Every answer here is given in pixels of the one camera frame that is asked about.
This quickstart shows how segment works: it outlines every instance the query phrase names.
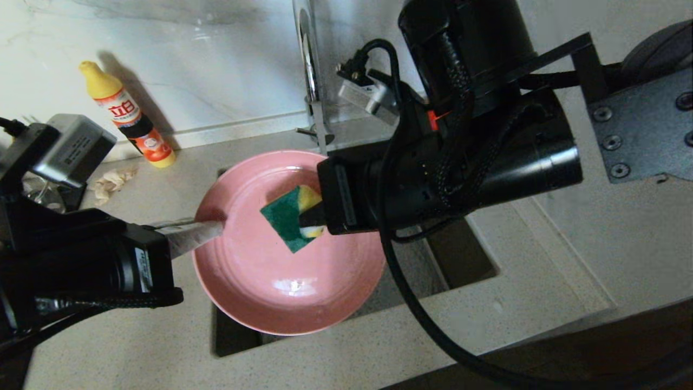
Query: dish soap bottle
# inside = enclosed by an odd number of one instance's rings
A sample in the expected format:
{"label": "dish soap bottle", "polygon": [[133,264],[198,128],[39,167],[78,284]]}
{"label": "dish soap bottle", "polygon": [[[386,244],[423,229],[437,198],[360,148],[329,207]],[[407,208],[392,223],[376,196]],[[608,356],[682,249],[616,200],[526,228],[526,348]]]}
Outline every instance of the dish soap bottle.
{"label": "dish soap bottle", "polygon": [[92,61],[82,61],[80,71],[87,80],[87,93],[130,142],[157,168],[175,162],[173,149],[164,141],[152,121],[139,109],[137,102],[116,77],[104,73]]}

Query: bottle label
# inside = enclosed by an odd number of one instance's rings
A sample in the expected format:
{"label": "bottle label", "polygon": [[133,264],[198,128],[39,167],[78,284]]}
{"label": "bottle label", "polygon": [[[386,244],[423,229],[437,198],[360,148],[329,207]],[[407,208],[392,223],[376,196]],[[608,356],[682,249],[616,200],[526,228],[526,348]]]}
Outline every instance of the bottle label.
{"label": "bottle label", "polygon": [[171,154],[171,147],[161,138],[157,129],[153,128],[144,137],[129,139],[149,161],[161,161]]}
{"label": "bottle label", "polygon": [[139,120],[141,111],[125,88],[107,98],[94,99],[99,107],[108,111],[113,123],[118,127],[132,126]]}

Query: black cylinder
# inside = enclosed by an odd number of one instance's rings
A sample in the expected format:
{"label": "black cylinder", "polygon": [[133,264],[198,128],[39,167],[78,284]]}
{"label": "black cylinder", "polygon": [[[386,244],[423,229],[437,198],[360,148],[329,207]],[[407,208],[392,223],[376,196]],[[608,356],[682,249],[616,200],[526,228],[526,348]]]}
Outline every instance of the black cylinder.
{"label": "black cylinder", "polygon": [[[457,98],[446,64],[461,58],[474,86],[536,56],[515,0],[409,0],[398,23],[437,115],[452,110]],[[454,60],[441,35],[452,39]],[[477,94],[474,116],[518,95],[516,85]]]}

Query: pink plate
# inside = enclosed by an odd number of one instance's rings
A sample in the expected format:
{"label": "pink plate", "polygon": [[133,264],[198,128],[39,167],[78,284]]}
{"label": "pink plate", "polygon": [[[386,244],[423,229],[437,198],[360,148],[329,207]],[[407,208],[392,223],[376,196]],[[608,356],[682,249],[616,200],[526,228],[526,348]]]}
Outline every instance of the pink plate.
{"label": "pink plate", "polygon": [[385,265],[378,233],[327,231],[292,254],[260,209],[297,185],[319,191],[317,163],[305,151],[264,153],[237,164],[207,192],[195,219],[224,219],[221,237],[196,249],[204,290],[226,314],[265,333],[317,332],[354,313]]}

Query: screw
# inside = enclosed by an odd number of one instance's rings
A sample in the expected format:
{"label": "screw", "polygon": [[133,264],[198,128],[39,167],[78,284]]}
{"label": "screw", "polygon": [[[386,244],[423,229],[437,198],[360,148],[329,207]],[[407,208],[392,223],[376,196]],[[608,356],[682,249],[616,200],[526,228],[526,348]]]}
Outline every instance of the screw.
{"label": "screw", "polygon": [[676,108],[681,111],[693,110],[693,92],[684,92],[676,98]]}
{"label": "screw", "polygon": [[631,173],[631,168],[628,165],[623,164],[622,162],[619,164],[615,164],[613,167],[611,167],[611,175],[617,179],[624,178],[628,176]]}
{"label": "screw", "polygon": [[618,135],[609,135],[602,141],[602,147],[607,151],[614,151],[621,147],[623,140]]}
{"label": "screw", "polygon": [[597,122],[606,122],[611,119],[613,111],[609,107],[599,107],[592,113],[592,117]]}

